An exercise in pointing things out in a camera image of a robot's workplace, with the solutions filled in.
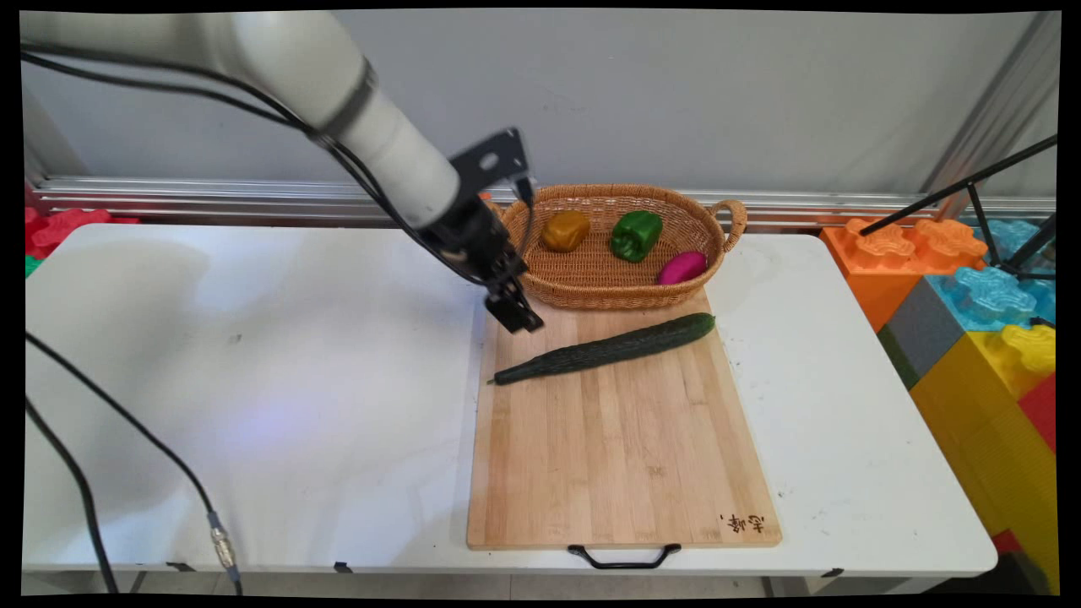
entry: green bell pepper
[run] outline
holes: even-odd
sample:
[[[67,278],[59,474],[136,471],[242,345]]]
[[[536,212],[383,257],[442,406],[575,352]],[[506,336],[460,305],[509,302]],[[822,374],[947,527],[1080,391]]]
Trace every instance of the green bell pepper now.
[[[660,238],[664,223],[660,216],[649,211],[631,211],[612,228],[609,247],[616,257],[627,262],[641,262]]]

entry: orange foam block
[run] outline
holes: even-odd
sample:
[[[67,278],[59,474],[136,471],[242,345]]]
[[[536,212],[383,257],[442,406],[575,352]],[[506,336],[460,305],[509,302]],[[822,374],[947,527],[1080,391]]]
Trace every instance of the orange foam block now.
[[[922,275],[983,267],[987,244],[969,226],[920,220],[916,228],[890,224],[868,236],[871,222],[852,219],[843,228],[823,228],[819,238],[833,255],[864,315],[878,332],[897,312]]]

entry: white robotic arm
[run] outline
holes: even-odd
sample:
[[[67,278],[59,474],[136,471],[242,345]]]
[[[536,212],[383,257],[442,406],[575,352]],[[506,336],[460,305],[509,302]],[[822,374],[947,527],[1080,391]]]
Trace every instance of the white robotic arm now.
[[[433,250],[489,281],[488,307],[507,329],[533,331],[543,325],[515,278],[524,263],[477,197],[508,179],[532,202],[518,132],[507,130],[449,161],[379,90],[374,69],[329,12],[24,11],[19,34],[23,42],[37,45],[209,69],[268,93],[352,150],[402,220]],[[498,159],[497,148],[509,153],[507,158]],[[492,158],[480,162],[485,156]]]

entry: cutting board handle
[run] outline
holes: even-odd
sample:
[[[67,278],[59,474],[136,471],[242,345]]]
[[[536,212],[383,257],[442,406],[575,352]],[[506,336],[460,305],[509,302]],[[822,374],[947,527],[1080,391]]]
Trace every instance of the cutting board handle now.
[[[665,558],[673,553],[679,553],[679,550],[683,548],[679,543],[666,544],[665,548],[662,550],[660,556],[653,561],[613,561],[611,564],[601,564],[600,561],[593,559],[586,547],[580,544],[572,544],[566,547],[566,551],[572,555],[577,555],[589,563],[590,566],[597,568],[598,570],[652,570],[657,566],[665,563]]]

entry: yellow foam block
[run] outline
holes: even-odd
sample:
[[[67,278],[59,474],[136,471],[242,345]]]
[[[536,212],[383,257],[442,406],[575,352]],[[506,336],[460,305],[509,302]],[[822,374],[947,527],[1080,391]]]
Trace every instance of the yellow foam block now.
[[[1019,408],[965,439],[960,451],[993,508],[1058,593],[1055,454]]]
[[[998,508],[995,506],[995,501],[987,493],[972,465],[962,457],[961,446],[947,431],[945,417],[935,399],[926,395],[926,391],[927,386],[919,383],[912,387],[909,394],[923,415],[923,420],[931,429],[931,434],[935,437],[935,441],[938,442],[943,455],[946,457],[946,461],[953,471],[953,476],[961,484],[961,489],[964,490],[969,502],[972,503],[972,507],[975,510],[987,533],[993,537],[1005,531],[1009,528],[1005,518],[999,514]]]
[[[918,404],[933,402],[940,412],[936,420],[940,428],[932,432],[944,428],[957,445],[1004,410],[1017,408],[1017,400],[976,346],[973,336],[980,333],[991,332],[966,332],[912,387],[919,394]]]
[[[1020,399],[1055,371],[1055,330],[1006,326],[1001,332],[972,332],[973,342],[1009,388]]]

